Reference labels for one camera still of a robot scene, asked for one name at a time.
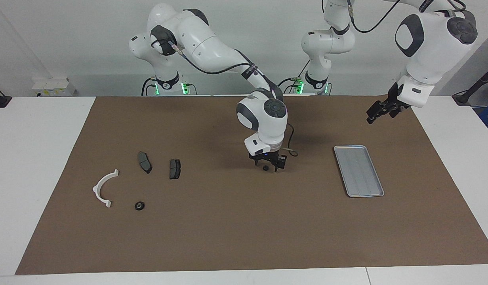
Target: metal tray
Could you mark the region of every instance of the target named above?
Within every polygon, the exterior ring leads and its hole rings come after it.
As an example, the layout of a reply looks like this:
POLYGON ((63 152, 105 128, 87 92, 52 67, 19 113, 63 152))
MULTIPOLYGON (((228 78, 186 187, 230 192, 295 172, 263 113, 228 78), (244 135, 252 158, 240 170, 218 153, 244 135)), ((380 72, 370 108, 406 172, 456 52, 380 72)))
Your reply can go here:
POLYGON ((335 146, 339 169, 349 197, 381 197, 383 188, 365 146, 335 146))

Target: white curved plastic part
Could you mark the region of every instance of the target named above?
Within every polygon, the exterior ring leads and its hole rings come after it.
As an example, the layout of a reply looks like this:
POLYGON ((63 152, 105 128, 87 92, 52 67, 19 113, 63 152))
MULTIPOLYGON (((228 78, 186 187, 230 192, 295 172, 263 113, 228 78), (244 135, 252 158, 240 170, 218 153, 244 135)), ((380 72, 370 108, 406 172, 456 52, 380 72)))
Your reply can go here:
POLYGON ((110 178, 117 177, 117 175, 119 175, 119 170, 116 169, 113 173, 105 175, 102 179, 99 180, 98 184, 96 184, 96 186, 92 188, 92 191, 96 194, 98 200, 105 203, 105 206, 107 206, 107 208, 110 208, 112 202, 110 200, 105 200, 101 198, 101 196, 99 195, 99 191, 101 190, 101 186, 103 186, 105 182, 107 182, 110 178))

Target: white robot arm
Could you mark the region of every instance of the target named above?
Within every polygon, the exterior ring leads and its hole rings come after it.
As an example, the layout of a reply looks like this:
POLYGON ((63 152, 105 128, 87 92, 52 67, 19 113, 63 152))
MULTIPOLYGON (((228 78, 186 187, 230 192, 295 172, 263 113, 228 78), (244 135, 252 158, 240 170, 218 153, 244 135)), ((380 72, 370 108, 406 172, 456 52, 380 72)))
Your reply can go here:
POLYGON ((238 72, 253 85, 255 90, 241 100, 236 109, 240 123, 255 131, 244 144, 255 164, 263 159, 270 161, 276 170, 284 168, 286 157, 278 152, 288 112, 281 90, 244 54, 221 42, 209 27, 204 13, 198 9, 177 12, 168 4, 157 4, 149 14, 146 39, 148 46, 156 51, 157 73, 167 65, 166 57, 178 53, 201 72, 238 72))
MULTIPOLYGON (((457 8, 453 1, 461 4, 459 0, 399 1, 418 9, 402 21, 395 37, 399 49, 410 59, 389 90, 388 99, 377 101, 367 111, 369 124, 388 113, 393 118, 410 106, 424 106, 435 84, 471 50, 478 36, 475 17, 465 7, 457 8)), ((330 72, 327 56, 348 52, 355 43, 350 27, 354 2, 328 0, 324 15, 331 25, 328 36, 313 31, 302 39, 302 48, 311 59, 305 79, 311 85, 317 84, 313 85, 316 90, 324 86, 323 79, 330 72)))
POLYGON ((151 47, 149 35, 146 33, 137 34, 130 40, 130 51, 139 59, 150 63, 156 74, 156 86, 162 93, 182 90, 182 74, 172 67, 172 62, 166 56, 158 54, 151 47))
POLYGON ((302 50, 309 56, 304 79, 307 89, 315 92, 320 92, 327 84, 332 68, 329 54, 346 53, 355 46, 355 35, 349 27, 347 0, 328 0, 323 18, 330 29, 310 31, 302 38, 302 50))

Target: small black ring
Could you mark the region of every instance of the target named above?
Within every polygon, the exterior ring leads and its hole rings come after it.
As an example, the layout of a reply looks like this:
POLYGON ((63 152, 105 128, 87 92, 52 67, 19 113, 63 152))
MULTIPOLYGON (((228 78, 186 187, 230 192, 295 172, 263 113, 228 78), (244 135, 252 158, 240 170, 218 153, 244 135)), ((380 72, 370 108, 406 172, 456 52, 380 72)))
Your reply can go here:
POLYGON ((135 210, 142 211, 145 206, 146 204, 144 204, 144 202, 138 201, 137 203, 135 203, 135 210))

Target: brown work surface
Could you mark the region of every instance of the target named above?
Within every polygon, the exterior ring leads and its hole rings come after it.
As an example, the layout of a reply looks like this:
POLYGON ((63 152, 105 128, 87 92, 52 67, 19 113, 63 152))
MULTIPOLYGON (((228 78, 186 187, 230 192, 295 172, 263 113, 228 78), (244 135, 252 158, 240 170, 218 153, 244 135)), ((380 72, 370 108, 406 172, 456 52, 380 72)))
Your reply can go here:
POLYGON ((287 97, 300 155, 273 173, 248 158, 239 100, 97 98, 16 273, 488 263, 487 238, 411 110, 368 125, 376 97, 287 97), (340 144, 369 149, 385 196, 346 195, 340 144), (106 208, 92 187, 114 169, 106 208))

